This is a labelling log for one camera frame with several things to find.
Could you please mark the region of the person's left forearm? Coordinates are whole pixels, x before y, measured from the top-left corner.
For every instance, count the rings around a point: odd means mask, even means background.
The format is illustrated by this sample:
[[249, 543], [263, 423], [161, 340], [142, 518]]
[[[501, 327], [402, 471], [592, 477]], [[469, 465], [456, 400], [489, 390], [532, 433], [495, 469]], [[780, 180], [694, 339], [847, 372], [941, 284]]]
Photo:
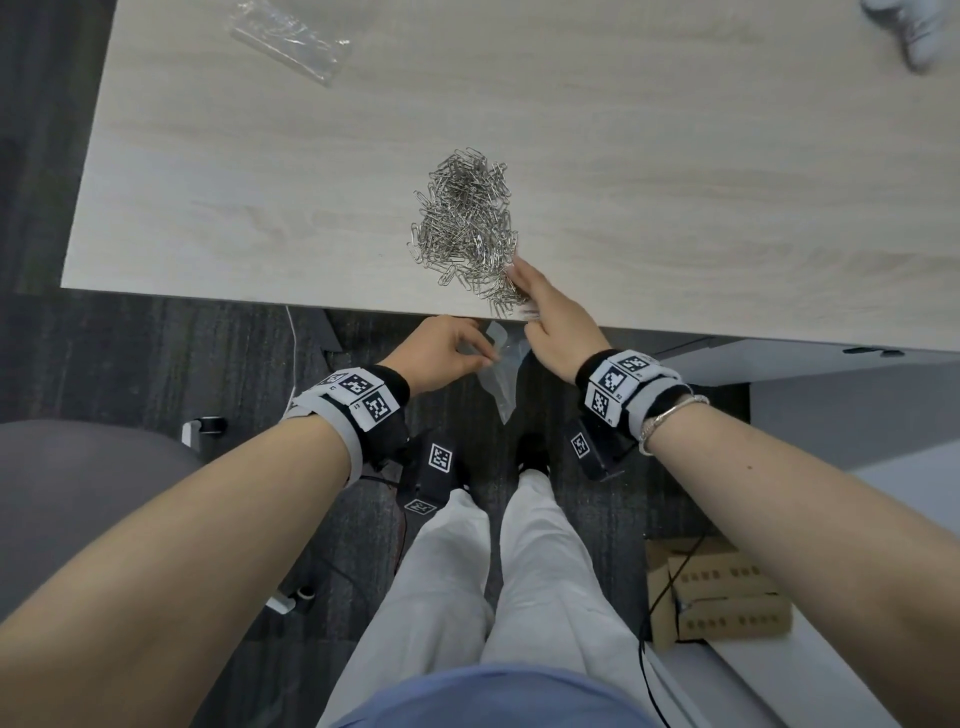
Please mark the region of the person's left forearm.
[[185, 728], [349, 482], [289, 418], [122, 519], [0, 624], [0, 728]]

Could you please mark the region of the pile of silver paper clips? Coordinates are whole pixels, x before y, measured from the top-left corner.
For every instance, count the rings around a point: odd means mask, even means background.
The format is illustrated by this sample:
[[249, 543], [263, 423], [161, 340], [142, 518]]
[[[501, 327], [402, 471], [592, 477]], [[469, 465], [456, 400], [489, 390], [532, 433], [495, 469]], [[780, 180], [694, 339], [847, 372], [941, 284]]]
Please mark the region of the pile of silver paper clips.
[[519, 248], [511, 216], [507, 165], [466, 147], [453, 151], [416, 190], [418, 219], [407, 244], [412, 260], [485, 302], [493, 319], [523, 309], [529, 297], [509, 275]]

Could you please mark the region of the brown cardboard box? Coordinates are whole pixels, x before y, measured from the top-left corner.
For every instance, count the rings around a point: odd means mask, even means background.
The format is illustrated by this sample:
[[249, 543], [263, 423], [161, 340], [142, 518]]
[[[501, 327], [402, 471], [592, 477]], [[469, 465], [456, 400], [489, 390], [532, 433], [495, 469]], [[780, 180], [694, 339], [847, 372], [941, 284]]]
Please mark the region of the brown cardboard box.
[[647, 539], [644, 546], [649, 642], [655, 651], [791, 631], [791, 601], [726, 538]]

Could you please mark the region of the person's left hand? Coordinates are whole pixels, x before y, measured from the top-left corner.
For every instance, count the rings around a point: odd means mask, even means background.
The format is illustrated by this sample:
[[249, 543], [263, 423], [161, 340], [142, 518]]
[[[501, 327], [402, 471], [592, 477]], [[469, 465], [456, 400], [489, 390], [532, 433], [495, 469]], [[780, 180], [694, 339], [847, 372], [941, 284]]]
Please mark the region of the person's left hand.
[[416, 397], [470, 375], [455, 372], [455, 350], [484, 355], [495, 352], [478, 321], [441, 315], [425, 319], [380, 365], [400, 375]]

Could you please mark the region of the wristband with square markers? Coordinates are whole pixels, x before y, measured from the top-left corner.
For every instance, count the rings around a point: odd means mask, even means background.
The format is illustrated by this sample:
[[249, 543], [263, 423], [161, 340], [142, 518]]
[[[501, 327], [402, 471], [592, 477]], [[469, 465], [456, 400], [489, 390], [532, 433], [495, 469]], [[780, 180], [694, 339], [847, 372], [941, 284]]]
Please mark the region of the wristband with square markers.
[[696, 399], [677, 371], [633, 349], [602, 350], [588, 358], [574, 383], [586, 412], [630, 436], [642, 449], [665, 417], [686, 398]]
[[411, 398], [406, 379], [383, 365], [336, 370], [292, 396], [282, 420], [316, 416], [336, 431], [347, 450], [344, 487], [361, 479], [366, 466], [395, 461], [410, 439], [404, 408]]

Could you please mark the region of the person's right hand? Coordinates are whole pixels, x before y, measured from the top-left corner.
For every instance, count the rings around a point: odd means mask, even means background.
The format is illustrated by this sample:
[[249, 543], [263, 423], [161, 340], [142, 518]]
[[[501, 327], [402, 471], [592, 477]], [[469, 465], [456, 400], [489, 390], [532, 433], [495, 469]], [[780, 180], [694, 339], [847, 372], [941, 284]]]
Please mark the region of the person's right hand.
[[536, 359], [562, 381], [576, 383], [589, 359], [611, 350], [606, 335], [580, 303], [518, 254], [513, 256], [506, 273], [534, 304], [553, 337], [552, 344], [530, 344]]

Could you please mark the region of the crumpled clear plastic bag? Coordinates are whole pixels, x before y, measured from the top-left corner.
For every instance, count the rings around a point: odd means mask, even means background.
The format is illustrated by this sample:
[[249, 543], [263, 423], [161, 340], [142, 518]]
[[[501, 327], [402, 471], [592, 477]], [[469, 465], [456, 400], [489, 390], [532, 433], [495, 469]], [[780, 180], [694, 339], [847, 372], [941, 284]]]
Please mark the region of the crumpled clear plastic bag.
[[354, 49], [339, 29], [310, 23], [297, 0], [231, 0], [230, 36], [322, 86], [328, 86]]

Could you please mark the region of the blue shirt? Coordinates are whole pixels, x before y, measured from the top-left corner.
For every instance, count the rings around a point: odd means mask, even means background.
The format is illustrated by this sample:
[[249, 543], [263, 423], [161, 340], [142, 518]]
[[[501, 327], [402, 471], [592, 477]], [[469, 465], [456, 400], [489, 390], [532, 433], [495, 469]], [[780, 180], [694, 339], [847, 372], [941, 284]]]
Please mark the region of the blue shirt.
[[573, 671], [481, 663], [378, 690], [318, 728], [658, 728], [616, 687]]

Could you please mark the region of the right wristband with square markers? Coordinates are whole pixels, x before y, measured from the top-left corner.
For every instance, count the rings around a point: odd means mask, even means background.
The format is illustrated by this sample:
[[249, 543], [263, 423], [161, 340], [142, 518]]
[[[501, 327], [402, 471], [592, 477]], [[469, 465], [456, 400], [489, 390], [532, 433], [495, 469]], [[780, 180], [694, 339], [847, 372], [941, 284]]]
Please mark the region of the right wristband with square markers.
[[586, 412], [630, 436], [642, 449], [665, 417], [686, 398], [696, 399], [677, 371], [633, 349], [602, 350], [588, 358], [574, 383]]

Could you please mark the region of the small clear plastic bag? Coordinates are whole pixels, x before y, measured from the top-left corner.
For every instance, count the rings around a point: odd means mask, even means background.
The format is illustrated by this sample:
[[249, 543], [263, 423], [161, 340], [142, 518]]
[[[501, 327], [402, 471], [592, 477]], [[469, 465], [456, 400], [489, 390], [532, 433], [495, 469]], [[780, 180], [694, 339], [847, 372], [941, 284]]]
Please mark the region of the small clear plastic bag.
[[477, 372], [476, 376], [483, 390], [493, 397], [500, 421], [505, 426], [516, 410], [519, 373], [532, 349], [522, 326], [505, 326], [492, 321], [485, 335], [499, 359], [489, 368]]

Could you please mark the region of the person's right forearm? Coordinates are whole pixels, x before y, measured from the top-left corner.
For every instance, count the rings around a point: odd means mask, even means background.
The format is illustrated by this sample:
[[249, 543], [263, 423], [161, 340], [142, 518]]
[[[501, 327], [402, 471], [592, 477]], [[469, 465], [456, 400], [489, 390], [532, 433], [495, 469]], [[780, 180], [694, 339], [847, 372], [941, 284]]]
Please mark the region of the person's right forearm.
[[687, 397], [644, 451], [783, 590], [903, 728], [960, 724], [960, 538]]

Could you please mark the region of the left wristband with square markers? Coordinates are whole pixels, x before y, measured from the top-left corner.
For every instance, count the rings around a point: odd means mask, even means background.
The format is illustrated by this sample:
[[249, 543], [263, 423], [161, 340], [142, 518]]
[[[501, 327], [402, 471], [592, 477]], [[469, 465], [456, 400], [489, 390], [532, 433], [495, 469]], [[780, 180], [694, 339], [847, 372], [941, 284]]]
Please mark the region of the left wristband with square markers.
[[404, 408], [411, 398], [406, 379], [383, 365], [336, 370], [292, 396], [282, 420], [316, 416], [336, 431], [347, 450], [344, 487], [361, 479], [366, 466], [395, 461], [410, 439]]

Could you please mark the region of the grey office chair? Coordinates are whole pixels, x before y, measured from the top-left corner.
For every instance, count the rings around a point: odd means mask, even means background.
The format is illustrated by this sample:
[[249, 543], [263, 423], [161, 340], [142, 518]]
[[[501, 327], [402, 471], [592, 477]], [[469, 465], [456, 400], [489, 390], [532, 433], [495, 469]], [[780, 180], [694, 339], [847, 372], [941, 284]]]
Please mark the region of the grey office chair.
[[1, 424], [0, 625], [83, 549], [213, 461], [128, 427]]

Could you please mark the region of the white trousers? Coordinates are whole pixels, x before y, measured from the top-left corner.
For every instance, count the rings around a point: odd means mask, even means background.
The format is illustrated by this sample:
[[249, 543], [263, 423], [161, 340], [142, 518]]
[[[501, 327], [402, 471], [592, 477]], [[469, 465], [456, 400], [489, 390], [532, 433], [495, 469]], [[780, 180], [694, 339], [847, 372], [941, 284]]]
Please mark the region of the white trousers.
[[318, 724], [405, 680], [481, 664], [582, 674], [617, 688], [654, 720], [640, 642], [606, 599], [590, 553], [549, 478], [519, 476], [500, 528], [503, 587], [486, 600], [492, 554], [485, 511], [450, 493], [414, 537]]

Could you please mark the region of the pale grey cloth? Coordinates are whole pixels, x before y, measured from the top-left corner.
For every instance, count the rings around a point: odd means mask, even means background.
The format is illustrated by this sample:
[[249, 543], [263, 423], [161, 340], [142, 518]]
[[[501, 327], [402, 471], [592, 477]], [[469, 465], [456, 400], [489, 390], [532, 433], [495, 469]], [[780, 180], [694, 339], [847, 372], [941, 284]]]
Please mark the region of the pale grey cloth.
[[858, 0], [862, 13], [896, 41], [906, 68], [925, 75], [944, 48], [946, 0]]

